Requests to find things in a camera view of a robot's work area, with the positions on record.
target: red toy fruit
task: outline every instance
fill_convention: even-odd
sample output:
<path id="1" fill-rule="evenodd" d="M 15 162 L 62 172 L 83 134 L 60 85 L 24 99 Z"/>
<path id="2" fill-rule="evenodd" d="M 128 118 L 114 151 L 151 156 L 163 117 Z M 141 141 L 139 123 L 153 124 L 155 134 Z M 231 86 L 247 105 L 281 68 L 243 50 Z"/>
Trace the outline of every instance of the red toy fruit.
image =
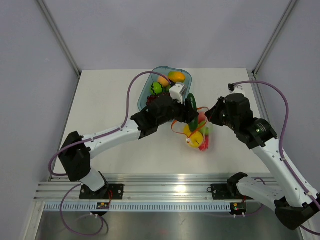
<path id="1" fill-rule="evenodd" d="M 198 116 L 198 124 L 207 120 L 207 117 L 205 115 L 204 111 L 199 112 L 199 116 Z"/>
<path id="2" fill-rule="evenodd" d="M 199 146 L 201 152 L 206 151 L 209 148 L 209 136 L 205 136 L 203 143 Z"/>

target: gray wall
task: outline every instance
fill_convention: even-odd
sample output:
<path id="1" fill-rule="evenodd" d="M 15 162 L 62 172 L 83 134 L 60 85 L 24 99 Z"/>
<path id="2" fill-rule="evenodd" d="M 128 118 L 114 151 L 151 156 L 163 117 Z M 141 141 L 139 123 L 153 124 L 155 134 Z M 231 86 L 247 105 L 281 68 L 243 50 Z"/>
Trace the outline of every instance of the gray wall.
<path id="1" fill-rule="evenodd" d="M 17 240 L 77 78 L 35 1 L 1 1 L 0 33 L 0 239 Z"/>
<path id="2" fill-rule="evenodd" d="M 283 91 L 290 107 L 284 147 L 305 178 L 320 190 L 320 1 L 299 1 L 258 79 Z M 262 87 L 278 133 L 285 107 L 273 90 Z M 320 231 L 320 213 L 314 217 Z"/>
<path id="3" fill-rule="evenodd" d="M 81 69 L 253 69 L 289 0 L 45 0 Z"/>

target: toy fruit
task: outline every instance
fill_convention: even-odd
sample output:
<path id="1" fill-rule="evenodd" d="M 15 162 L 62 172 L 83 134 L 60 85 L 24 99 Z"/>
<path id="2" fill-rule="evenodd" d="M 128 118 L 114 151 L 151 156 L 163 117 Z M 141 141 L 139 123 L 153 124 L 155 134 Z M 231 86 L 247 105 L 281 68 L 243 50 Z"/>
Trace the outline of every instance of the toy fruit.
<path id="1" fill-rule="evenodd" d="M 177 82 L 183 83 L 186 80 L 186 76 L 182 72 L 179 72 L 179 71 L 169 72 L 168 78 L 174 83 L 177 83 Z"/>
<path id="2" fill-rule="evenodd" d="M 205 120 L 199 124 L 199 127 L 201 127 L 204 124 L 206 124 Z M 199 132 L 204 136 L 208 136 L 209 134 L 211 134 L 211 129 L 207 126 L 203 126 L 202 128 L 199 129 Z"/>
<path id="3" fill-rule="evenodd" d="M 210 129 L 207 126 L 204 126 L 202 128 L 199 129 L 199 132 L 203 135 L 203 136 L 209 136 L 210 134 Z"/>
<path id="4" fill-rule="evenodd" d="M 154 82 L 151 84 L 150 92 L 152 95 L 158 95 L 163 91 L 164 91 L 164 87 L 160 83 Z"/>
<path id="5" fill-rule="evenodd" d="M 164 88 L 169 85 L 169 82 L 163 76 L 159 76 L 157 82 L 160 83 Z"/>
<path id="6" fill-rule="evenodd" d="M 166 93 L 169 93 L 170 88 L 171 88 L 170 85 L 166 86 L 166 87 L 165 87 L 165 92 L 166 92 Z"/>
<path id="7" fill-rule="evenodd" d="M 189 146 L 192 148 L 198 148 L 204 141 L 204 137 L 200 132 L 195 132 L 190 138 L 189 138 Z"/>
<path id="8" fill-rule="evenodd" d="M 205 136 L 202 144 L 199 146 L 199 150 L 204 152 L 209 148 L 209 136 Z"/>
<path id="9" fill-rule="evenodd" d="M 204 111 L 199 112 L 199 116 L 198 116 L 198 124 L 207 120 L 207 117 L 205 115 Z"/>
<path id="10" fill-rule="evenodd" d="M 195 96 L 192 93 L 189 93 L 186 99 L 189 99 L 191 102 L 191 106 L 194 110 L 197 110 L 197 104 Z M 194 132 L 198 127 L 198 116 L 195 117 L 190 123 L 189 123 L 189 129 L 191 132 Z"/>
<path id="11" fill-rule="evenodd" d="M 190 131 L 190 129 L 189 129 L 188 124 L 185 125 L 185 127 L 184 127 L 184 129 L 183 129 L 183 133 L 184 133 L 184 134 L 187 134 L 188 136 L 191 135 L 191 131 Z"/>

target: robotic arm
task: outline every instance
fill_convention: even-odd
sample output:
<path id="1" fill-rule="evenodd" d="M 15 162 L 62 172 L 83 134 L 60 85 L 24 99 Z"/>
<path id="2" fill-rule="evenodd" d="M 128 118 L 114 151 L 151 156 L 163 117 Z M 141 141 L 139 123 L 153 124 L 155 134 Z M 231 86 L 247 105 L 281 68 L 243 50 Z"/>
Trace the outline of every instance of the robotic arm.
<path id="1" fill-rule="evenodd" d="M 231 94 L 220 97 L 217 104 L 205 113 L 208 121 L 218 126 L 228 126 L 236 137 L 252 150 L 267 166 L 277 180 L 281 190 L 262 185 L 245 173 L 237 173 L 228 179 L 228 190 L 233 195 L 249 196 L 271 210 L 289 229 L 294 230 L 319 212 L 309 195 L 320 195 L 297 170 L 290 158 L 284 153 L 299 179 L 307 186 L 305 192 L 288 170 L 279 153 L 279 140 L 271 125 L 264 119 L 253 117 L 250 102 L 240 86 L 229 85 Z M 70 179 L 85 184 L 96 196 L 104 196 L 108 182 L 103 175 L 91 168 L 91 159 L 119 144 L 139 140 L 158 130 L 158 127 L 172 120 L 190 123 L 198 112 L 192 108 L 189 100 L 183 103 L 185 86 L 177 83 L 170 89 L 170 96 L 162 95 L 141 112 L 131 116 L 126 125 L 116 126 L 102 132 L 80 136 L 72 132 L 66 138 L 63 148 L 79 141 L 92 139 L 63 151 L 59 158 Z"/>
<path id="2" fill-rule="evenodd" d="M 294 178 L 279 153 L 276 132 L 266 120 L 253 117 L 250 102 L 242 87 L 230 84 L 229 90 L 230 95 L 220 97 L 217 104 L 205 113 L 208 121 L 233 130 L 236 137 L 263 161 L 281 190 L 262 185 L 242 172 L 228 179 L 228 189 L 233 195 L 249 196 L 259 201 L 273 210 L 287 228 L 294 230 L 319 212 L 310 196 L 317 196 L 317 201 L 320 202 L 320 195 L 283 151 L 287 163 L 309 192 L 305 192 Z"/>

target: yellow lemon toy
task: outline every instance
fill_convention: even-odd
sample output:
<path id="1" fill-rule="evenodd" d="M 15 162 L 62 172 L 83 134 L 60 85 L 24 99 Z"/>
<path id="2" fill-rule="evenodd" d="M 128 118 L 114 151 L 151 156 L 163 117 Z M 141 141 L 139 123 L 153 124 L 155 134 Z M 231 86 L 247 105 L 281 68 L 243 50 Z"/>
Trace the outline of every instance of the yellow lemon toy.
<path id="1" fill-rule="evenodd" d="M 184 133 L 184 134 L 187 134 L 188 136 L 191 135 L 191 131 L 190 131 L 190 129 L 189 129 L 189 125 L 188 125 L 188 124 L 185 125 L 185 127 L 184 127 L 184 129 L 183 129 L 183 133 Z"/>
<path id="2" fill-rule="evenodd" d="M 202 134 L 200 132 L 197 131 L 189 138 L 189 140 L 190 140 L 190 142 L 188 145 L 190 147 L 198 148 L 198 147 L 200 147 L 200 145 L 204 141 L 204 137 L 202 136 Z"/>
<path id="3" fill-rule="evenodd" d="M 183 129 L 183 133 L 188 136 L 191 135 L 191 131 L 190 131 L 188 125 L 185 125 L 185 127 Z M 186 140 L 188 142 L 188 146 L 190 146 L 192 148 L 198 148 L 198 147 L 200 147 L 200 145 L 204 141 L 204 136 L 200 132 L 197 131 L 191 137 L 187 138 Z"/>

